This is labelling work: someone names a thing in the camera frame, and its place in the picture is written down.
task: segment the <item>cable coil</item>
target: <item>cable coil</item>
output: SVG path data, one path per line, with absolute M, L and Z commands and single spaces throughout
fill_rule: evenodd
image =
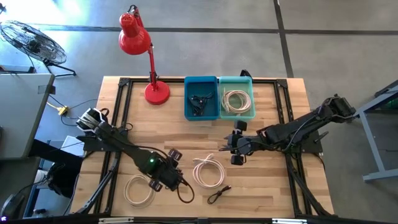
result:
M 229 98 L 233 95 L 236 95 L 241 100 L 241 106 L 239 108 L 235 108 L 229 103 Z M 242 114 L 250 110 L 251 99 L 245 91 L 230 90 L 224 92 L 224 95 L 221 99 L 221 104 L 223 105 L 223 108 L 225 109 L 225 111 L 227 111 L 227 113 L 232 112 L 236 114 Z
M 214 188 L 219 187 L 223 183 L 224 178 L 225 178 L 224 167 L 223 167 L 223 165 L 220 162 L 218 162 L 217 160 L 213 159 L 213 154 L 208 155 L 206 157 L 206 159 L 195 158 L 195 159 L 193 159 L 193 161 L 194 162 L 199 162 L 195 166 L 195 168 L 193 168 L 192 174 L 193 174 L 193 179 L 195 180 L 196 183 L 198 183 L 198 185 L 200 185 L 200 187 L 203 187 L 203 188 L 206 188 L 206 189 L 214 189 Z M 221 175 L 220 176 L 220 180 L 215 185 L 206 184 L 203 181 L 203 179 L 201 178 L 201 176 L 200 176 L 201 169 L 206 164 L 213 165 L 213 166 L 217 167 L 217 169 L 220 171 L 220 175 Z
M 152 201 L 155 199 L 155 191 L 154 189 L 150 189 L 148 196 L 140 201 L 140 202 L 135 202 L 133 201 L 130 196 L 129 196 L 129 189 L 131 188 L 131 185 L 137 181 L 144 180 L 146 182 L 150 182 L 150 178 L 143 175 L 143 174 L 137 174 L 132 176 L 129 181 L 127 182 L 126 186 L 124 186 L 124 199 L 126 199 L 127 202 L 134 208 L 145 208 L 146 206 L 150 205 Z

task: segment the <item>electric fan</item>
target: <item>electric fan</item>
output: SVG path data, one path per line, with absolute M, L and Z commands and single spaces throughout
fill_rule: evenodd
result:
M 76 75 L 74 70 L 60 66 L 67 61 L 65 51 L 41 31 L 18 21 L 5 21 L 0 23 L 0 32 L 7 42 L 28 57 L 42 61 L 49 71 L 49 66 L 55 66 L 72 72 L 56 77 Z

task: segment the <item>concrete floor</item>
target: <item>concrete floor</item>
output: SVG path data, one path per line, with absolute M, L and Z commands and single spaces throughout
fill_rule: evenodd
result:
M 72 26 L 118 27 L 131 1 L 9 1 L 0 19 Z M 286 29 L 398 30 L 395 0 L 280 0 Z M 147 27 L 277 29 L 272 0 L 137 0 Z M 55 97 L 68 106 L 98 96 L 105 75 L 148 75 L 146 54 L 128 56 L 119 49 L 117 32 L 44 31 L 67 52 L 64 64 L 77 77 L 57 78 Z M 279 34 L 151 32 L 159 75 L 287 76 Z M 294 77 L 304 78 L 310 106 L 338 93 L 355 107 L 398 78 L 396 35 L 287 35 Z M 29 59 L 0 42 L 3 64 L 29 65 Z M 40 72 L 46 72 L 35 61 Z M 82 114 L 95 101 L 72 111 Z M 377 171 L 360 121 L 329 124 L 322 131 L 326 176 L 335 213 L 341 217 L 396 222 L 398 178 L 365 184 L 362 175 Z M 80 134 L 62 125 L 46 108 L 37 138 L 64 139 Z

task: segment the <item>blue bin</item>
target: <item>blue bin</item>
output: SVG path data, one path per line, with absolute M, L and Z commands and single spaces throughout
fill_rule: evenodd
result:
M 249 111 L 240 114 L 228 113 L 221 105 L 221 99 L 224 92 L 230 90 L 245 91 L 251 99 L 251 108 Z M 235 108 L 239 107 L 241 102 L 238 99 L 230 99 L 231 105 Z M 250 77 L 220 77 L 220 117 L 221 119 L 229 120 L 250 120 L 256 116 L 256 109 L 254 107 L 253 85 Z
M 217 77 L 185 77 L 185 99 L 184 99 L 184 115 L 189 121 L 208 121 L 216 120 L 220 115 L 220 102 L 218 99 Z M 192 95 L 207 96 L 214 92 L 212 98 L 207 101 L 202 116 L 194 116 L 193 108 L 188 97 Z

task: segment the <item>wooden table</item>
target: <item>wooden table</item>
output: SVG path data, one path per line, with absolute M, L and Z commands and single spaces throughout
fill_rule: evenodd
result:
M 97 108 L 109 108 L 109 120 L 113 113 L 119 79 L 120 77 L 104 77 L 98 97 Z M 287 82 L 294 117 L 298 118 L 310 111 L 304 82 L 301 78 L 288 78 Z M 195 199 L 190 204 L 184 204 L 178 199 L 176 192 L 163 188 L 156 193 L 155 200 L 147 208 L 132 208 L 124 199 L 124 186 L 133 174 L 140 172 L 132 159 L 123 154 L 116 182 L 112 216 L 294 217 L 283 154 L 259 151 L 248 157 L 245 165 L 233 166 L 229 162 L 231 154 L 217 150 L 226 144 L 223 138 L 233 130 L 232 121 L 187 121 L 183 114 L 183 83 L 170 83 L 171 96 L 160 106 L 146 102 L 145 86 L 146 83 L 135 83 L 133 87 L 127 121 L 133 124 L 134 128 L 129 132 L 129 140 L 134 144 L 157 147 L 166 152 L 171 148 L 182 152 L 183 156 L 178 167 L 183 170 L 184 177 L 192 185 Z M 273 86 L 254 84 L 253 90 L 256 117 L 248 122 L 248 131 L 245 133 L 247 135 L 255 134 L 257 129 L 278 123 Z M 208 190 L 196 184 L 192 170 L 195 166 L 194 158 L 204 159 L 211 153 L 226 169 L 226 178 L 218 189 Z M 96 152 L 83 162 L 71 212 L 77 211 L 97 188 L 103 157 L 103 152 Z M 333 213 L 321 162 L 311 154 L 304 154 L 302 159 L 308 187 L 324 208 Z M 209 184 L 215 183 L 219 179 L 218 170 L 212 166 L 205 167 L 202 170 L 204 180 Z M 208 196 L 224 185 L 232 185 L 232 189 L 225 192 L 216 203 L 208 205 L 206 202 Z M 299 187 L 297 188 L 300 208 L 304 211 L 302 193 Z M 148 191 L 149 187 L 145 182 L 138 183 L 132 186 L 130 195 L 133 200 L 142 200 Z M 191 198 L 188 187 L 181 185 L 180 191 L 186 200 Z M 104 208 L 107 198 L 108 189 L 105 189 L 101 208 Z

